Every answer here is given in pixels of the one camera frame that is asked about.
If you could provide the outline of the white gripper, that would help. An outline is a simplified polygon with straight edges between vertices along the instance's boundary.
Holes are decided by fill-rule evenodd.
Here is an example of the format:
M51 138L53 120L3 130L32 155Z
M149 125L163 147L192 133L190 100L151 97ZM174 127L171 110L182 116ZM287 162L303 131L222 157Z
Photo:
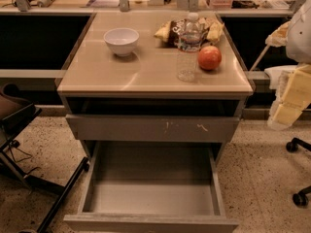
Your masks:
M287 57L301 63L292 71L281 72L269 111L268 126L284 130L311 104L311 0L306 0L291 21L274 30L265 43L276 48L286 45Z

